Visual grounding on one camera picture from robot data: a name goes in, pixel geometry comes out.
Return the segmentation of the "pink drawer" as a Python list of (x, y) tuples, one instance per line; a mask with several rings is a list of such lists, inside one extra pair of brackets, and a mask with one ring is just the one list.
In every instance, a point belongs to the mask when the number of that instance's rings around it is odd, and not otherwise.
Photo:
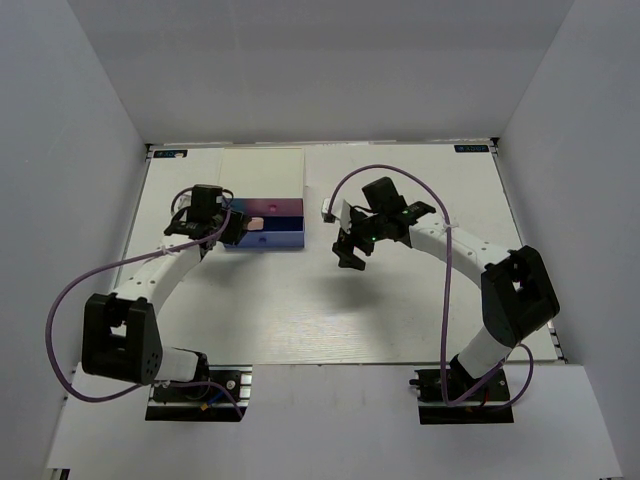
[(235, 210), (257, 217), (297, 217), (304, 215), (302, 198), (238, 198), (232, 202)]

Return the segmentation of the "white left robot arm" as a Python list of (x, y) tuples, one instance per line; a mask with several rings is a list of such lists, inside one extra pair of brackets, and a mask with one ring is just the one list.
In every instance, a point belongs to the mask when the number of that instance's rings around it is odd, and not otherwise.
[(188, 398), (211, 387), (206, 355), (162, 344), (157, 319), (183, 278), (217, 243), (236, 245), (252, 218), (231, 208), (231, 192), (196, 185), (159, 247), (128, 280), (85, 304), (81, 366), (85, 373), (139, 385), (176, 382)]

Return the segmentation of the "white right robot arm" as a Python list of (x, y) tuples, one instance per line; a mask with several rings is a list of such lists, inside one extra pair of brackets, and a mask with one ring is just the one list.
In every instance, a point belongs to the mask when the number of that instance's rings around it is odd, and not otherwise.
[(446, 405), (477, 397), (514, 349), (556, 317), (560, 304), (541, 254), (525, 245), (498, 246), (454, 225), (444, 207), (423, 201), (408, 203), (389, 177), (364, 186), (368, 203), (362, 209), (336, 194), (325, 199), (321, 216), (338, 223), (332, 246), (341, 268), (362, 271), (360, 253), (371, 255), (376, 243), (390, 240), (431, 255), (445, 264), (443, 307), (450, 307), (453, 272), (459, 272), (480, 290), (482, 326), (453, 357), (442, 353), (442, 374), (451, 373), (451, 398), (442, 377)]

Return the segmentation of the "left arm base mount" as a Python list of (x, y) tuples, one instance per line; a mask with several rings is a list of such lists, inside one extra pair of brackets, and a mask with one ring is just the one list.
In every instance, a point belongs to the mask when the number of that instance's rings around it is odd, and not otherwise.
[(234, 404), (218, 387), (152, 387), (145, 412), (146, 421), (188, 423), (236, 423), (246, 413), (252, 387), (252, 366), (211, 366), (209, 382), (221, 385)]

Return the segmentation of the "dark blue drawer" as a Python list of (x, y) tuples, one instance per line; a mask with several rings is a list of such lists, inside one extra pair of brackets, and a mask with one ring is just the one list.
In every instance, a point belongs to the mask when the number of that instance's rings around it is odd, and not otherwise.
[(264, 217), (262, 230), (250, 231), (238, 245), (226, 245), (230, 249), (275, 250), (301, 249), (305, 244), (303, 216)]

